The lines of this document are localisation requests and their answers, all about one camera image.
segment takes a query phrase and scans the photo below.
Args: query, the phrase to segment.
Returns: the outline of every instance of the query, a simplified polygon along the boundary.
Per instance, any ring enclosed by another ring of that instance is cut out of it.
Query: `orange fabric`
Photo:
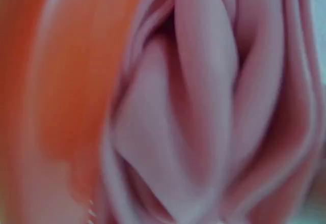
[[[96,183],[101,125],[138,0],[0,3],[0,134],[10,167],[9,209],[23,216],[17,215],[24,209],[21,165],[28,164],[20,154],[33,143],[69,163],[71,189],[84,202]]]

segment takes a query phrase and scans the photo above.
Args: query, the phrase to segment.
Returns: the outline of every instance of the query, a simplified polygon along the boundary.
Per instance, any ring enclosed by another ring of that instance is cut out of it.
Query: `pink folds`
[[[117,223],[284,223],[321,157],[310,0],[142,0],[101,149]]]

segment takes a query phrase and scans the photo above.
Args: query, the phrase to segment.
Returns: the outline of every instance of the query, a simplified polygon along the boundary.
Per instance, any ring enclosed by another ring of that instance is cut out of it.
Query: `pink fabric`
[[[310,0],[142,0],[101,148],[102,223],[277,224],[321,157]]]

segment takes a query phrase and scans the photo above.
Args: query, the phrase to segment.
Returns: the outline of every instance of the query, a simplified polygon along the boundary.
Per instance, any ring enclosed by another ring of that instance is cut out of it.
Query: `pink surface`
[[[277,224],[297,210],[325,126],[310,4],[142,0],[105,126],[101,223]]]

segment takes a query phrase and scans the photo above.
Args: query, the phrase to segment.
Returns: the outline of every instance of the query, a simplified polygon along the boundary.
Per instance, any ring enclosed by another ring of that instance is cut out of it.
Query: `orange surface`
[[[101,126],[137,3],[0,0],[0,135],[9,167],[8,206],[21,202],[17,162],[33,143],[51,159],[69,162],[74,196],[90,198]]]

